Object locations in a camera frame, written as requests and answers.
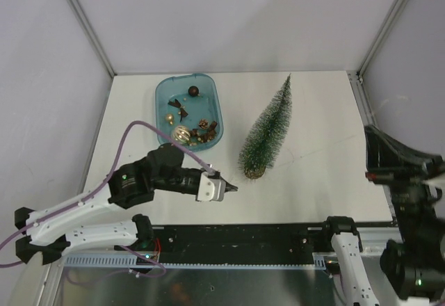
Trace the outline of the small green christmas tree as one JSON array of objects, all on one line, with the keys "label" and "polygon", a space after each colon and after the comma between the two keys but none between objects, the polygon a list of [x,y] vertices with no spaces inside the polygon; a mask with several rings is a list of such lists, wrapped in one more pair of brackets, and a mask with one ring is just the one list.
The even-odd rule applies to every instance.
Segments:
[{"label": "small green christmas tree", "polygon": [[292,118],[291,75],[249,130],[238,157],[244,177],[256,180],[275,165]]}]

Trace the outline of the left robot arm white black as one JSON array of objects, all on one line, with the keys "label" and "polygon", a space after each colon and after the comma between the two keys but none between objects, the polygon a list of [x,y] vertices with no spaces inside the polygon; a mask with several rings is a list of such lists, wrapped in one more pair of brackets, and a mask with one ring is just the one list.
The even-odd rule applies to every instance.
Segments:
[{"label": "left robot arm white black", "polygon": [[15,254],[24,263],[36,253],[50,264],[77,250],[117,248],[146,250],[154,241],[147,216],[102,225],[86,225],[89,218],[121,212],[151,202],[157,190],[194,195],[198,202],[220,202],[237,186],[219,172],[185,168],[184,152],[173,144],[163,144],[146,157],[121,166],[109,179],[89,193],[48,209],[22,207],[15,211],[15,226],[22,238],[15,242]]}]

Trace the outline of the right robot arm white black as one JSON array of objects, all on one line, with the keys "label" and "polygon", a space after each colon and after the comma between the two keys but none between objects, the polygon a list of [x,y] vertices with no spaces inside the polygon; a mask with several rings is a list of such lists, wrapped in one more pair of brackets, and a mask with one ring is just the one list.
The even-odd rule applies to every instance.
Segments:
[{"label": "right robot arm white black", "polygon": [[[444,292],[444,220],[435,213],[443,196],[428,182],[444,176],[440,155],[412,149],[376,126],[364,127],[365,177],[389,189],[401,240],[389,239],[380,268],[401,300],[423,298],[439,302]],[[337,255],[347,305],[379,305],[361,258],[362,240],[355,221],[329,216],[323,223],[321,244]]]}]

